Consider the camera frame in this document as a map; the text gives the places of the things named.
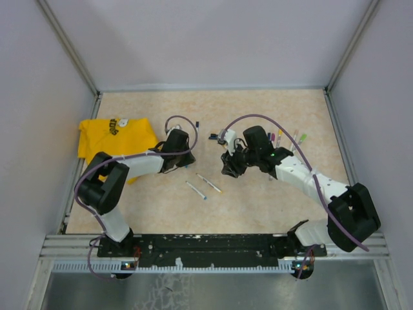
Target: gray wall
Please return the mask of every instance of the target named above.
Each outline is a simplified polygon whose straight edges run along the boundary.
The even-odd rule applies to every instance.
[[[93,95],[33,0],[0,10],[0,308],[22,309]]]
[[[49,0],[101,90],[324,87],[369,0]]]
[[[383,1],[332,97],[413,308],[413,1]]]

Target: yellow t-shirt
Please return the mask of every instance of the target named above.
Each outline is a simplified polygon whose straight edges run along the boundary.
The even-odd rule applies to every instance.
[[[89,164],[98,152],[111,156],[142,153],[158,143],[147,118],[86,119],[79,125],[77,156]],[[133,183],[136,178],[128,180]]]

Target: colored marker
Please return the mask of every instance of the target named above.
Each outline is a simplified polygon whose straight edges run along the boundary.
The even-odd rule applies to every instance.
[[[204,178],[202,175],[200,175],[199,173],[196,173],[197,176],[199,176],[202,180],[204,180],[206,182],[206,184],[208,184],[209,186],[211,186],[213,189],[215,189],[217,192],[222,193],[222,191],[216,187],[211,181],[209,181],[208,179]]]
[[[298,129],[296,129],[294,131],[294,135],[293,135],[292,139],[295,141],[297,139],[297,136],[298,136]],[[290,146],[290,151],[291,152],[292,152],[293,148],[294,148],[294,144],[291,142],[291,146]]]
[[[276,148],[278,148],[279,144],[281,143],[281,135],[282,134],[283,134],[283,131],[281,129],[278,129]]]
[[[202,192],[200,192],[196,187],[194,187],[191,183],[189,183],[188,181],[185,181],[186,182],[186,184],[188,184],[188,186],[191,188],[191,189],[193,189],[194,191],[196,191],[197,192],[197,194],[198,195],[200,195],[200,197],[202,197],[202,199],[204,199],[204,200],[207,200],[206,198],[206,196],[202,193]]]
[[[304,142],[304,140],[305,140],[305,138],[307,138],[307,135],[306,134],[302,134],[301,135],[301,137],[300,137],[300,139],[299,139],[299,141],[298,141],[298,146],[300,146],[303,142]]]

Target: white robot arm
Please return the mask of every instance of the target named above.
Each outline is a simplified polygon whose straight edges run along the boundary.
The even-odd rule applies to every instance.
[[[106,235],[120,243],[129,234],[133,234],[117,206],[125,181],[190,165],[195,162],[191,152],[176,155],[188,150],[188,134],[180,127],[173,127],[169,130],[165,142],[147,150],[141,156],[120,156],[117,158],[123,159],[112,161],[116,157],[100,152],[83,173],[77,195],[86,206],[96,210],[97,220],[105,228]],[[101,181],[100,176],[106,177],[106,180]]]
[[[218,143],[226,152],[221,156],[222,173],[238,178],[247,167],[259,167],[272,177],[296,187],[315,202],[322,205],[313,175],[317,176],[321,197],[338,222],[360,242],[380,227],[374,204],[367,188],[357,183],[349,186],[332,180],[318,171],[310,171],[289,150],[274,148],[260,126],[246,129],[245,142],[233,130],[222,130]],[[330,218],[311,221],[295,227],[295,234],[304,246],[334,242],[344,251],[352,251],[356,245],[349,240]]]

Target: purple cable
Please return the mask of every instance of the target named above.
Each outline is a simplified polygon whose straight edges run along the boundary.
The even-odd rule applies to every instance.
[[[276,121],[274,121],[272,118],[269,118],[268,116],[265,115],[261,115],[261,114],[247,114],[244,116],[240,116],[239,118],[235,119],[234,121],[232,121],[223,131],[221,137],[219,137],[219,139],[223,139],[223,137],[225,136],[225,134],[227,133],[227,130],[235,123],[237,123],[238,121],[241,121],[242,119],[245,118],[263,118],[266,119],[267,121],[273,123],[275,126],[277,126],[278,128],[280,128],[285,135],[291,140],[292,144],[295,146],[295,148],[297,149],[297,151],[300,153],[301,157],[303,158],[303,161],[305,162],[305,165],[307,166],[307,168],[309,169],[309,171],[312,171],[312,167],[310,165],[310,163],[308,162],[307,158],[305,157],[303,151],[301,150],[301,148],[299,147],[299,145],[297,144],[297,142],[293,139],[293,137]],[[331,211],[328,209],[328,205],[324,200],[323,197],[323,193],[321,192],[320,189],[320,183],[318,182],[318,178],[315,174],[313,174],[312,176],[314,178],[314,183],[316,184],[316,189],[317,189],[317,193],[318,196],[320,198],[321,204],[323,205],[323,208],[325,210],[325,212],[327,212],[327,215],[329,218],[331,218],[331,220],[337,225],[338,229],[348,238],[350,239],[352,242],[354,242],[354,244],[356,244],[358,247],[360,247],[361,249],[363,249],[366,252],[369,252],[368,247],[366,247],[365,245],[363,245],[359,240],[355,239],[337,220],[337,218],[331,213]]]
[[[89,253],[88,253],[88,269],[90,271],[90,273],[92,273],[96,278],[100,279],[100,280],[104,280],[104,281],[113,281],[116,280],[116,278],[107,278],[104,276],[99,276],[97,273],[95,273],[92,269],[92,264],[90,263],[90,257],[92,255],[92,251],[95,248],[96,244],[99,242],[100,239],[102,239],[105,236],[105,234],[101,234],[99,237],[96,238],[95,242],[92,244],[92,246],[89,249]]]
[[[310,246],[310,247],[308,248],[307,252],[305,253],[305,255],[304,255],[304,260],[303,260],[303,262],[301,263],[301,268],[299,269],[299,272],[298,272],[298,276],[297,276],[297,279],[298,279],[298,280],[301,279],[301,274],[303,273],[304,266],[305,266],[305,262],[307,261],[307,258],[310,256],[311,251],[312,251],[313,248],[315,248],[315,247],[316,247],[316,244],[313,244],[312,246]]]

